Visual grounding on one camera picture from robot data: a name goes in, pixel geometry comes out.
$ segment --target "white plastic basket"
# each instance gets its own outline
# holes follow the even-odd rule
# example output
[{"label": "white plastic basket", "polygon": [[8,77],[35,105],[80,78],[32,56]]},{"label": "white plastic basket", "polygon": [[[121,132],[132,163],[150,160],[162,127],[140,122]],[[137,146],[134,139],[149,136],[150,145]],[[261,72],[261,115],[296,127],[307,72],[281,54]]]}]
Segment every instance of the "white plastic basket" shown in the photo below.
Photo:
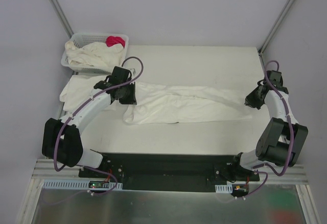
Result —
[{"label": "white plastic basket", "polygon": [[[121,37],[125,41],[125,48],[122,55],[121,62],[126,58],[126,52],[128,47],[128,36],[124,34],[88,34],[88,33],[76,33],[71,37],[71,41],[74,42],[74,45],[78,48],[93,43],[93,42],[102,42],[105,43],[108,36]],[[61,58],[61,65],[69,67],[76,72],[92,72],[92,73],[110,73],[108,67],[98,67],[98,66],[86,66],[86,65],[70,65],[68,63],[68,57],[66,51],[63,53]]]}]

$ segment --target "white towel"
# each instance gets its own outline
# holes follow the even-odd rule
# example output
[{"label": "white towel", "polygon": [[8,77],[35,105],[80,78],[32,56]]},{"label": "white towel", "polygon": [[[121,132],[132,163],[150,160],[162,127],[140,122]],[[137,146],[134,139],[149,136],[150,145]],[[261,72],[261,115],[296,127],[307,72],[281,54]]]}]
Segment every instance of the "white towel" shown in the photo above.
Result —
[{"label": "white towel", "polygon": [[100,42],[77,48],[72,41],[68,41],[65,50],[69,64],[106,67],[106,70],[112,72],[115,66],[121,65],[124,48],[121,44],[108,47],[106,43]]},{"label": "white towel", "polygon": [[[89,98],[94,85],[101,80],[105,80],[106,77],[106,75],[73,75],[59,96],[60,101],[64,102],[63,110],[75,111],[79,104]],[[115,104],[111,104],[108,110],[115,110]]]},{"label": "white towel", "polygon": [[203,86],[165,86],[136,83],[136,106],[123,120],[130,124],[195,123],[250,119],[245,94]]}]

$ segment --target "white table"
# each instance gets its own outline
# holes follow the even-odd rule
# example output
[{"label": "white table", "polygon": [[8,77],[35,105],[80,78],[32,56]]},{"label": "white table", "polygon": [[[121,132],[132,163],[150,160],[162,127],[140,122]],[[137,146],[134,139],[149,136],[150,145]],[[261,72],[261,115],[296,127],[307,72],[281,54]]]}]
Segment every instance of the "white table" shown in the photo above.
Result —
[{"label": "white table", "polygon": [[[203,85],[251,92],[263,78],[256,48],[207,46],[129,46],[128,55],[144,63],[140,81],[166,85]],[[127,67],[137,67],[130,60]],[[252,119],[173,125],[126,125],[127,106],[101,112],[84,130],[85,147],[111,153],[234,155],[253,150],[265,129],[265,106]]]}]

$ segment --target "gray wall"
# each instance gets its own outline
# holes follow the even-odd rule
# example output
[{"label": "gray wall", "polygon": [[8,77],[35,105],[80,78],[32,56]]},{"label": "gray wall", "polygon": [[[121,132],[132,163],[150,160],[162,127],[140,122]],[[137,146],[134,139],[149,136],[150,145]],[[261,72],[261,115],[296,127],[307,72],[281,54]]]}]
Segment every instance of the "gray wall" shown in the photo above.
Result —
[{"label": "gray wall", "polygon": [[281,64],[290,105],[309,136],[301,161],[322,223],[327,223],[327,0],[298,0],[264,54]]},{"label": "gray wall", "polygon": [[0,15],[0,223],[13,224],[68,79],[68,37],[48,0],[0,0]]},{"label": "gray wall", "polygon": [[131,44],[260,47],[286,0],[58,0],[73,30]]}]

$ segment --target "white garment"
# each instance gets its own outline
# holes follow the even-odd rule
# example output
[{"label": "white garment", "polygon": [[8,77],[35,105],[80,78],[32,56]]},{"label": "white garment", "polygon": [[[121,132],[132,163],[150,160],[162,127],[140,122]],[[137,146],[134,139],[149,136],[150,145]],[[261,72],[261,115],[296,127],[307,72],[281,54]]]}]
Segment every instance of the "white garment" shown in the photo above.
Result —
[{"label": "white garment", "polygon": [[123,120],[130,124],[195,123],[250,119],[245,94],[203,86],[136,83],[137,105],[129,105]]},{"label": "white garment", "polygon": [[[59,96],[60,101],[64,102],[63,110],[75,111],[79,104],[89,98],[94,85],[101,80],[105,80],[106,77],[106,75],[73,75]],[[115,104],[110,105],[108,110],[115,110]]]},{"label": "white garment", "polygon": [[77,48],[72,41],[65,44],[68,63],[71,65],[84,65],[107,67],[112,71],[115,66],[120,66],[124,48],[121,44],[108,47],[106,43],[94,42],[82,48]]}]

